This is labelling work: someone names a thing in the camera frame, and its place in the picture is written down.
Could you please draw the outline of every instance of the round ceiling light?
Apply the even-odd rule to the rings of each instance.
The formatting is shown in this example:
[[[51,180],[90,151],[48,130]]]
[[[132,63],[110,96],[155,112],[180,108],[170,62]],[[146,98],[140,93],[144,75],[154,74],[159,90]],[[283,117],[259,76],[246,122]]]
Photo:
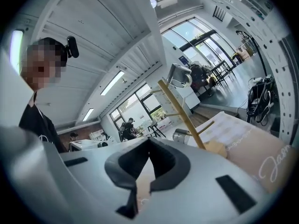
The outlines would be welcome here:
[[[150,0],[151,6],[155,8],[157,6],[157,1],[156,0]]]

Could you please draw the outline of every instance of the ceiling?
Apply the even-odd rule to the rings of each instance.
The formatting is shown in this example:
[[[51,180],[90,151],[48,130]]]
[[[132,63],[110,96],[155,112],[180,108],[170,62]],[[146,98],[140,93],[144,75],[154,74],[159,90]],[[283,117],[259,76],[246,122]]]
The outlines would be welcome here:
[[[199,0],[178,1],[164,9],[156,7],[158,20],[199,4]],[[72,35],[80,53],[68,60],[59,83],[37,95],[38,107],[56,128],[80,124],[90,108],[94,111],[88,121],[97,119],[160,61],[155,38],[134,0],[49,0],[44,12],[47,15],[33,39],[49,36],[66,44],[66,37]],[[127,82],[121,78],[101,96],[120,70]]]

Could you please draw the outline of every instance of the person wearing cap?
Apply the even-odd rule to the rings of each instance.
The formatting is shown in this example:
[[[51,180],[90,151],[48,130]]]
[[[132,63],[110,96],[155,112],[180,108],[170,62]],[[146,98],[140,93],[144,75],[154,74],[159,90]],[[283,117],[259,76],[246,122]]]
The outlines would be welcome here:
[[[71,142],[73,142],[73,141],[77,141],[77,137],[78,137],[78,134],[72,132],[72,133],[70,134]]]
[[[59,153],[67,152],[60,141],[52,121],[35,105],[36,93],[46,87],[50,79],[59,78],[61,68],[66,66],[67,51],[53,38],[43,38],[32,45],[21,60],[21,77],[34,91],[22,115],[19,127],[35,133],[41,141],[53,143]]]
[[[125,130],[123,132],[123,137],[126,138],[127,140],[132,140],[135,139],[135,133],[138,133],[137,129],[134,128],[133,126],[133,118],[129,118],[128,122],[125,123]]]

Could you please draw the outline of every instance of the large window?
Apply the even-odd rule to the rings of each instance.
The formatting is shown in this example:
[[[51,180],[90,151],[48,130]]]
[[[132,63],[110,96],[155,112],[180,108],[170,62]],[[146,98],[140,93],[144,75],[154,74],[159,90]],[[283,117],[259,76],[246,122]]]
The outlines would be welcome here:
[[[204,66],[213,67],[225,60],[230,67],[235,66],[231,59],[235,51],[216,31],[197,18],[170,28],[163,36],[192,62],[199,61]]]
[[[150,90],[145,84],[110,114],[117,129],[129,118],[134,119],[134,127],[138,129],[147,120],[159,121],[163,117],[165,112]]]

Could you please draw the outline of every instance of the fluorescent light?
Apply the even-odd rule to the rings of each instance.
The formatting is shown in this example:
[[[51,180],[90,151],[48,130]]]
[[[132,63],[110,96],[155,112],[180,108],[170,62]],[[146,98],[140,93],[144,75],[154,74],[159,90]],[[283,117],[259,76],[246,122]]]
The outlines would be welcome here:
[[[117,75],[110,81],[106,88],[102,91],[101,95],[106,95],[108,91],[114,86],[114,84],[125,74],[123,71],[117,73]]]
[[[85,117],[83,119],[83,122],[88,119],[88,117],[90,116],[90,114],[92,113],[93,110],[94,110],[94,108],[89,109],[89,111],[87,112],[87,114],[85,115]]]
[[[151,6],[155,8],[157,6],[157,1],[156,0],[150,0]]]
[[[20,50],[21,42],[23,38],[23,32],[19,30],[13,31],[10,43],[10,63],[12,64],[15,71],[19,74],[19,63],[20,63]]]

